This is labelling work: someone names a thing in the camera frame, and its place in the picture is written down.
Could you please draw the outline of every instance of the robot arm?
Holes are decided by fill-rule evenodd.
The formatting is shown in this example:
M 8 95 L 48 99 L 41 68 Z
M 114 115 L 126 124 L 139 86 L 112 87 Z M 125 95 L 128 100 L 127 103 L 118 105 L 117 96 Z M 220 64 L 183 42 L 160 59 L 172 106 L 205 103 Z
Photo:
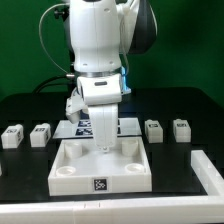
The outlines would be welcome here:
M 77 104 L 68 101 L 67 117 L 77 122 L 76 111 L 87 106 L 95 144 L 104 151 L 116 144 L 117 103 L 122 99 L 119 52 L 126 54 L 133 48 L 139 2 L 70 1 L 67 30 L 75 54 L 74 70 L 79 74 L 79 96 L 72 96 Z

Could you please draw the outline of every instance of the small white block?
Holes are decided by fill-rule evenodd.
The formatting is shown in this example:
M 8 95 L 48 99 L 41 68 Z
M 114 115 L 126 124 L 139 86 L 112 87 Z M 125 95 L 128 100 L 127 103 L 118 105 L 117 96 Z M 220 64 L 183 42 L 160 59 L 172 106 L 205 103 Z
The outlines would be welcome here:
M 145 134 L 149 143 L 163 142 L 163 129 L 158 121 L 145 121 Z
M 187 120 L 181 120 L 181 119 L 174 120 L 173 133 L 176 142 L 191 142 L 191 128 Z
M 49 124 L 37 125 L 30 133 L 31 147 L 45 147 L 51 137 Z
M 1 135 L 3 149 L 17 148 L 23 140 L 23 137 L 22 125 L 17 124 L 15 126 L 9 126 Z

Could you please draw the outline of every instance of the green background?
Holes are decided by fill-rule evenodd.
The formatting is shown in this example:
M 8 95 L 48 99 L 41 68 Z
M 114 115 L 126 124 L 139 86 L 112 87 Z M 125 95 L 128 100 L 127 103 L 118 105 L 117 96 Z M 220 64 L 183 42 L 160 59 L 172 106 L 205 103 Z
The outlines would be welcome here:
M 60 1 L 1 3 L 0 100 L 31 92 L 45 79 L 63 74 L 48 60 L 38 37 L 41 15 L 56 3 Z M 129 86 L 196 87 L 224 107 L 224 0 L 150 3 L 158 22 L 158 39 L 146 54 L 128 57 Z M 53 58 L 69 70 L 62 21 L 47 16 L 43 37 Z

